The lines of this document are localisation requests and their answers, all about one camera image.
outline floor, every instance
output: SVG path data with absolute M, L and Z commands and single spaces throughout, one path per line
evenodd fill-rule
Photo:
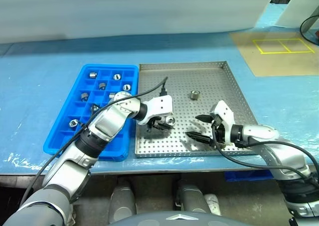
M 273 180 L 255 182 L 224 181 L 223 173 L 185 173 L 120 176 L 132 182 L 138 213 L 170 211 L 174 208 L 173 189 L 186 179 L 204 194 L 216 194 L 222 215 L 254 226 L 289 226 L 290 214 Z M 23 187 L 31 177 L 0 176 L 0 186 Z M 93 176 L 83 196 L 74 204 L 76 225 L 106 225 L 110 197 L 117 176 Z

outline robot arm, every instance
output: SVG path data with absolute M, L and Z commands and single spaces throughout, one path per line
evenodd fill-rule
M 237 125 L 234 113 L 223 101 L 219 101 L 212 107 L 210 115 L 200 115 L 197 119 L 211 123 L 217 142 L 226 145 L 235 144 L 238 148 L 266 142 L 286 142 L 278 130 L 263 125 Z M 206 142 L 213 146 L 213 140 L 207 136 L 198 135 L 196 132 L 187 132 L 187 135 L 200 142 Z M 288 148 L 282 144 L 259 144 L 250 147 L 260 155 L 268 166 L 292 167 L 306 176 L 302 179 L 295 172 L 287 169 L 271 169 L 271 173 L 277 180 L 286 199 L 289 212 L 294 215 L 294 222 L 298 225 L 312 225 L 310 222 L 319 223 L 319 188 L 318 175 L 312 173 L 307 165 L 303 153 L 295 148 Z
M 118 92 L 113 100 L 128 96 L 128 92 Z M 4 225 L 67 225 L 72 213 L 70 203 L 80 197 L 90 178 L 90 168 L 122 129 L 126 119 L 133 118 L 139 125 L 151 127 L 150 121 L 165 122 L 166 118 L 173 119 L 172 115 L 172 97 L 167 94 L 143 103 L 139 98 L 119 101 L 101 111 L 48 171 L 43 188 L 31 195 Z

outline black cable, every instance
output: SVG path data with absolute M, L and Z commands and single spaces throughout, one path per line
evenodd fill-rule
M 89 124 L 92 122 L 92 120 L 103 110 L 105 110 L 106 108 L 110 107 L 111 105 L 118 103 L 120 101 L 123 100 L 128 100 L 128 99 L 132 99 L 132 98 L 136 98 L 136 97 L 140 97 L 146 94 L 151 93 L 152 91 L 155 91 L 157 88 L 159 88 L 161 85 L 165 85 L 166 81 L 167 81 L 168 77 L 165 77 L 164 80 L 162 80 L 158 85 L 156 85 L 155 87 L 153 87 L 150 90 L 147 90 L 143 93 L 137 94 L 137 95 L 132 95 L 129 97 L 125 97 L 119 100 L 115 100 L 112 101 L 111 103 L 107 104 L 106 106 L 103 106 L 102 108 L 100 108 L 97 112 L 95 112 L 93 115 L 91 115 L 90 119 L 88 120 L 88 122 L 86 122 L 84 125 L 82 125 L 82 129 L 80 129 L 61 149 L 58 150 L 58 152 L 56 152 L 43 166 L 42 168 L 38 171 L 38 173 L 34 176 L 33 180 L 29 183 L 28 187 L 26 188 L 23 197 L 21 199 L 20 202 L 20 207 L 23 205 L 23 203 L 26 200 L 26 197 L 28 196 L 30 190 L 32 189 L 32 186 L 34 185 L 35 181 L 39 178 L 39 176 L 42 174 L 42 172 L 45 170 L 45 168 L 52 162 L 52 160 L 55 159 L 55 157 L 57 157 L 62 151 L 66 150 L 66 148 L 74 141 L 76 140 L 76 138 L 80 135 L 80 133 L 82 133 L 83 129 L 87 128 L 89 126 Z
M 304 148 L 301 148 L 300 146 L 288 143 L 288 142 L 283 142 L 283 141 L 263 141 L 263 142 L 256 142 L 256 143 L 252 143 L 249 145 L 246 145 L 246 147 L 253 147 L 253 146 L 257 146 L 257 145 L 265 145 L 265 144 L 279 144 L 279 145 L 287 145 L 290 146 L 292 148 L 295 148 L 297 150 L 300 150 L 301 152 L 303 152 L 305 155 L 307 155 L 311 161 L 313 162 L 316 172 L 317 172 L 317 176 L 319 177 L 319 165 L 317 160 L 314 158 L 314 156 L 309 153 L 307 150 L 305 150 Z
M 167 81 L 168 77 L 165 77 L 164 80 L 162 80 L 159 84 L 157 84 L 155 87 L 153 87 L 152 89 L 150 90 L 147 90 L 143 93 L 140 93 L 140 94 L 137 94 L 137 95 L 131 95 L 131 96 L 128 96 L 128 97 L 125 97 L 125 98 L 122 98 L 122 99 L 119 99 L 119 100 L 115 100 L 115 101 L 112 101 L 111 103 L 103 106 L 102 108 L 100 108 L 97 112 L 95 112 L 91 117 L 90 119 L 88 120 L 88 122 L 86 122 L 85 126 L 88 127 L 89 124 L 92 122 L 92 120 L 99 114 L 101 113 L 101 111 L 105 110 L 106 108 L 110 107 L 111 105 L 115 104 L 115 103 L 118 103 L 120 101 L 123 101 L 123 100 L 128 100 L 128 99 L 132 99 L 132 98 L 136 98 L 136 97 L 140 97 L 140 96 L 143 96 L 143 95 L 146 95 L 146 94 L 149 94 L 151 93 L 152 91 L 155 91 L 157 88 L 159 88 L 161 85 L 165 85 L 166 81 Z
M 304 23 L 305 23 L 307 20 L 309 20 L 309 19 L 311 19 L 311 18 L 314 18 L 314 17 L 319 17 L 319 15 L 313 15 L 313 16 L 308 17 L 306 20 L 304 20 L 303 23 L 301 23 L 301 25 L 300 25 L 300 27 L 299 27 L 299 32 L 300 32 L 300 35 L 301 35 L 305 40 L 311 42 L 312 44 L 319 45 L 318 42 L 315 42 L 315 41 L 312 41 L 312 40 L 310 40 L 310 39 L 307 39 L 307 38 L 305 37 L 305 35 L 303 34 L 303 32 L 302 32 L 302 27 L 303 27 Z
M 292 172 L 295 172 L 296 174 L 298 174 L 300 177 L 302 177 L 304 180 L 306 180 L 308 177 L 304 174 L 302 174 L 300 171 L 292 168 L 292 167 L 288 167 L 288 166 L 267 166 L 267 165 L 255 165 L 255 164 L 249 164 L 249 163 L 245 163 L 245 162 L 242 162 L 242 161 L 239 161 L 239 160 L 235 160 L 234 158 L 228 156 L 227 154 L 225 154 L 220 146 L 219 146 L 219 143 L 217 142 L 216 140 L 216 127 L 213 125 L 212 127 L 212 133 L 213 133 L 213 141 L 214 141 L 214 144 L 216 146 L 216 149 L 219 151 L 219 153 L 224 156 L 226 159 L 236 163 L 236 164 L 239 164 L 239 165 L 243 165 L 243 166 L 246 166 L 246 167 L 250 167 L 250 168 L 256 168 L 256 169 L 264 169 L 264 170 L 289 170 L 289 171 L 292 171 Z

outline stainless steel tray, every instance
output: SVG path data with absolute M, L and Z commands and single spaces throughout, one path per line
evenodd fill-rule
M 185 132 L 197 131 L 212 137 L 211 126 L 195 116 L 208 114 L 219 100 L 224 100 L 234 111 L 236 123 L 257 123 L 226 61 L 140 64 L 139 92 L 154 87 L 166 76 L 166 90 L 173 97 L 175 127 L 171 131 L 153 129 L 148 133 L 145 126 L 137 126 L 137 157 L 218 155 L 208 145 L 188 138 Z M 201 92 L 197 101 L 189 97 L 192 90 Z M 159 91 L 143 96 L 142 101 L 158 96 Z M 253 154 L 235 146 L 227 146 L 225 151 L 232 155 Z

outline yellow tape marking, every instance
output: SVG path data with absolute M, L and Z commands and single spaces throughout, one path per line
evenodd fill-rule
M 305 47 L 309 49 L 309 51 L 291 51 L 285 44 L 283 44 L 281 41 L 283 40 L 298 40 L 300 41 Z M 281 44 L 286 51 L 274 51 L 274 52 L 264 52 L 257 42 L 262 41 L 277 41 L 279 44 Z M 253 43 L 257 47 L 257 49 L 260 51 L 260 54 L 291 54 L 291 53 L 314 53 L 314 50 L 312 50 L 302 39 L 300 38 L 288 38 L 288 39 L 254 39 Z

